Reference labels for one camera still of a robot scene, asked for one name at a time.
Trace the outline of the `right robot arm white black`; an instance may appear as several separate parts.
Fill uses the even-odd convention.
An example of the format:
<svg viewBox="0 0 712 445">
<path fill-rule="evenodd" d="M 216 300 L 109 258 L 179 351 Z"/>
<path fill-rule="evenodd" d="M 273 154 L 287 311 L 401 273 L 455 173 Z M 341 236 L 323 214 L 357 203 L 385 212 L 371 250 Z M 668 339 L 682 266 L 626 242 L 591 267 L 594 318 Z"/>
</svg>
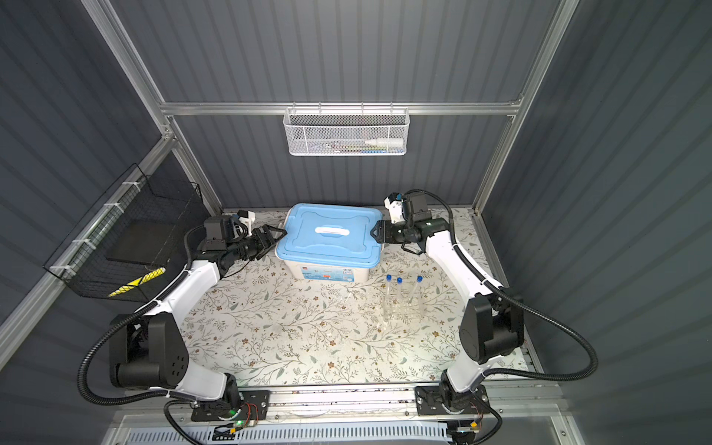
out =
<svg viewBox="0 0 712 445">
<path fill-rule="evenodd" d="M 459 328 L 463 349 L 445 370 L 435 400 L 444 410 L 465 410 L 468 398 L 489 376 L 520 376 L 544 381 L 577 381 L 599 367 L 593 345 L 573 328 L 511 295 L 486 273 L 459 242 L 452 208 L 437 195 L 422 189 L 394 192 L 384 200 L 389 218 L 376 223 L 371 236 L 381 245 L 399 245 L 413 255 L 428 256 L 454 284 L 465 304 Z M 580 345 L 588 356 L 583 369 L 546 374 L 496 367 L 493 361 L 522 346 L 524 315 L 553 326 Z"/>
</svg>

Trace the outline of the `blue plastic box lid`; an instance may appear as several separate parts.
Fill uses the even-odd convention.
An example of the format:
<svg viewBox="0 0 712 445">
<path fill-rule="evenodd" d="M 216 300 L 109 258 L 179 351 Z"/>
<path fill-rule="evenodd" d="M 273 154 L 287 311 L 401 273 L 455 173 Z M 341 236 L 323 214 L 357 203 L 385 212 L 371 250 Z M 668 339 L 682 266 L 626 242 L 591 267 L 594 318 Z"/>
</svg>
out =
<svg viewBox="0 0 712 445">
<path fill-rule="evenodd" d="M 382 246 L 371 231 L 380 210 L 323 204 L 297 204 L 285 219 L 287 235 L 277 245 L 283 261 L 372 269 L 380 263 Z"/>
</svg>

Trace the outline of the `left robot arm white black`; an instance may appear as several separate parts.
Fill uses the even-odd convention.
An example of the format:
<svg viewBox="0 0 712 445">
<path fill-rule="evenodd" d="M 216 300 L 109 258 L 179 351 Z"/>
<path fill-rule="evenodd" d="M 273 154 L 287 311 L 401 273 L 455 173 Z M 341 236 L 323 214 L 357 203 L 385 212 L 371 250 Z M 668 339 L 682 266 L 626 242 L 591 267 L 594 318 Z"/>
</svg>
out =
<svg viewBox="0 0 712 445">
<path fill-rule="evenodd" d="M 228 277 L 235 263 L 259 261 L 287 236 L 283 228 L 256 226 L 255 215 L 239 211 L 207 219 L 200 243 L 184 238 L 187 264 L 172 282 L 134 313 L 114 319 L 81 361 L 79 394 L 92 404 L 117 406 L 153 398 L 187 402 L 230 416 L 244 403 L 235 377 L 198 365 L 180 327 L 203 295 Z M 88 371 L 102 347 L 109 349 L 109 379 L 128 396 L 101 396 L 89 387 Z"/>
</svg>

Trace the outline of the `white plastic storage box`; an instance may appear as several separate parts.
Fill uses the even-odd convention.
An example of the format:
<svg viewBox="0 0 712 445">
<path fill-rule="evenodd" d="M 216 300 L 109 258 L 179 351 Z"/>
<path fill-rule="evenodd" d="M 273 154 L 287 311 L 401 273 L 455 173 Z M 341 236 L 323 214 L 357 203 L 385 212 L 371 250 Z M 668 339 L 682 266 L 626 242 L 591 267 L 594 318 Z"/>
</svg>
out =
<svg viewBox="0 0 712 445">
<path fill-rule="evenodd" d="M 369 268 L 299 263 L 288 260 L 284 260 L 284 263 L 296 279 L 303 280 L 363 283 L 368 280 L 371 272 Z"/>
</svg>

